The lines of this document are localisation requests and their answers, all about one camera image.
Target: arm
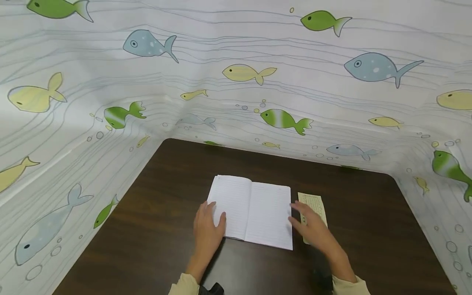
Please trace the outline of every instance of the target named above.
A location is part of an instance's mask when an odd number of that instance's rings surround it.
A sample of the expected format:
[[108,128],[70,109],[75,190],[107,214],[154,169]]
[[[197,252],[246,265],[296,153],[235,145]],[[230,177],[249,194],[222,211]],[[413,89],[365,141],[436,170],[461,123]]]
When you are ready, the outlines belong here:
[[185,273],[177,284],[172,284],[169,295],[197,295],[200,281],[210,260],[223,239],[226,230],[226,213],[219,218],[219,224],[213,223],[213,207],[216,202],[200,205],[194,219],[195,250],[190,258]]
[[307,222],[307,225],[303,225],[295,218],[289,217],[292,226],[312,246],[323,252],[328,259],[333,274],[334,294],[369,295],[365,282],[354,274],[346,252],[331,234],[321,217],[308,205],[298,201],[295,201],[295,204],[291,204],[291,206],[303,214]]

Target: white notebook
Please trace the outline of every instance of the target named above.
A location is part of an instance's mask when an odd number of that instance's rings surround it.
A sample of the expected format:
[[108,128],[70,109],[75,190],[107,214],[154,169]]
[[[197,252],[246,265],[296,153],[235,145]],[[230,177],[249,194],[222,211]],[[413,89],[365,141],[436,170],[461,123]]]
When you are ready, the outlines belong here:
[[218,175],[208,195],[213,201],[215,226],[226,212],[226,237],[293,250],[290,187]]

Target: table surface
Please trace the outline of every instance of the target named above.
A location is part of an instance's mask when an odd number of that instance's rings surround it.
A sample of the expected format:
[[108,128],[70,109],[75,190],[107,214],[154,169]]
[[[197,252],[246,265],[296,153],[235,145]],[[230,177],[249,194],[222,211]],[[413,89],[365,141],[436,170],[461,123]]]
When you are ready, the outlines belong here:
[[[321,195],[329,229],[372,294],[455,294],[395,181],[386,174],[168,139],[55,295],[165,295],[193,251],[193,219],[217,174]],[[307,247],[226,239],[204,286],[227,295],[315,294]]]

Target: beige sleeve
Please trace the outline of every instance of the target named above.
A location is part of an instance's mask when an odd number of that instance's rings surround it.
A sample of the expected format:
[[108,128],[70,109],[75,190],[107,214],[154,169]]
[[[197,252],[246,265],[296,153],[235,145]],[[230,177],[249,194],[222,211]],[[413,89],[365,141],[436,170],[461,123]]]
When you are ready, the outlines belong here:
[[333,295],[371,295],[365,281],[356,276],[357,283],[343,281],[333,276]]
[[189,274],[183,273],[177,284],[172,284],[169,295],[198,295],[200,286],[195,278]]

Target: cartoon fish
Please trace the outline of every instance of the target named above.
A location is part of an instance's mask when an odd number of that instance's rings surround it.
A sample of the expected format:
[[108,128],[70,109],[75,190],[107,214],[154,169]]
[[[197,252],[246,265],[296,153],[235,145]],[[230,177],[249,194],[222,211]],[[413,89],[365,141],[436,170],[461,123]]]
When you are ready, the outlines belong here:
[[452,110],[472,110],[472,90],[461,89],[438,95],[436,101],[441,107]]
[[312,31],[324,31],[334,28],[334,33],[339,37],[343,26],[351,19],[352,17],[335,19],[331,13],[325,10],[318,10],[304,16],[301,21],[305,28]]
[[336,155],[340,156],[362,156],[362,158],[366,161],[370,161],[370,156],[377,155],[381,153],[381,151],[376,150],[368,150],[364,152],[360,148],[352,144],[336,144],[330,146],[326,149],[328,152],[331,152]]
[[140,141],[138,141],[138,144],[136,145],[136,147],[137,148],[141,147],[149,137],[150,137],[149,135],[144,135],[144,137]]
[[93,23],[87,11],[89,0],[69,3],[66,0],[31,0],[26,7],[43,17],[66,18],[77,12],[81,17]]
[[26,157],[20,164],[0,171],[0,193],[17,181],[25,171],[26,167],[36,166],[38,164],[40,164],[40,162],[33,162],[29,157]]
[[276,147],[280,150],[280,144],[273,144],[273,143],[268,143],[268,142],[264,142],[262,144],[267,146],[267,147]]
[[195,96],[197,96],[199,94],[203,94],[206,97],[208,97],[208,95],[206,94],[206,89],[197,90],[197,91],[194,91],[194,92],[183,93],[183,94],[180,95],[180,97],[182,97],[186,101],[189,101],[189,100],[191,100],[192,98],[194,98]]
[[387,56],[376,52],[369,52],[348,61],[344,64],[344,68],[354,78],[365,82],[377,82],[394,78],[395,86],[398,88],[400,87],[401,77],[423,62],[424,60],[412,62],[397,71],[395,64]]
[[36,86],[20,86],[8,92],[8,100],[19,110],[32,113],[44,113],[49,110],[50,99],[67,102],[66,98],[57,90],[62,84],[62,73],[51,76],[48,89]]
[[164,46],[148,30],[136,30],[132,32],[123,44],[123,49],[137,56],[151,57],[160,56],[167,52],[176,63],[177,58],[172,53],[172,45],[177,36],[167,38]]
[[224,146],[224,145],[222,145],[222,144],[219,144],[219,143],[214,143],[213,141],[209,141],[209,140],[207,140],[207,141],[204,141],[203,143],[206,143],[206,144],[209,144],[209,145]]
[[424,180],[421,177],[413,177],[416,180],[416,183],[423,189],[423,195],[427,192],[430,191],[430,189],[427,187],[426,180]]
[[129,106],[129,110],[122,107],[111,107],[103,111],[105,120],[115,129],[123,129],[126,126],[125,118],[127,115],[135,116],[139,119],[146,119],[141,111],[146,108],[143,107],[141,101],[135,101]]
[[292,115],[284,110],[271,109],[261,113],[264,121],[275,128],[295,128],[298,134],[305,135],[305,129],[311,129],[313,120],[303,118],[295,123]]
[[390,117],[376,117],[376,118],[370,119],[369,122],[377,126],[397,127],[398,129],[400,129],[400,124],[403,124]]
[[257,73],[255,69],[248,65],[235,64],[227,67],[223,71],[223,75],[231,81],[246,82],[252,79],[256,79],[257,84],[262,85],[264,78],[270,76],[277,71],[276,67],[268,67]]
[[67,196],[67,205],[49,212],[38,219],[21,237],[15,249],[17,265],[22,265],[41,251],[58,234],[66,223],[72,208],[93,198],[92,195],[80,196],[82,187],[76,184]]
[[110,215],[111,208],[118,203],[119,201],[117,199],[117,195],[115,195],[111,200],[111,203],[108,204],[105,208],[103,208],[100,213],[98,213],[97,219],[95,219],[95,222],[93,224],[93,228],[99,227],[105,221],[105,219],[107,219],[108,215]]
[[445,151],[434,151],[432,167],[434,173],[438,175],[466,183],[468,186],[464,193],[464,201],[470,201],[472,197],[472,179],[462,172],[459,161],[452,154]]
[[205,120],[202,120],[194,114],[187,114],[185,117],[183,117],[182,119],[177,121],[176,125],[180,124],[180,123],[186,123],[186,124],[190,124],[190,125],[205,124],[208,127],[211,127],[213,130],[216,131],[216,127],[212,124],[215,121],[216,121],[215,118],[206,118]]

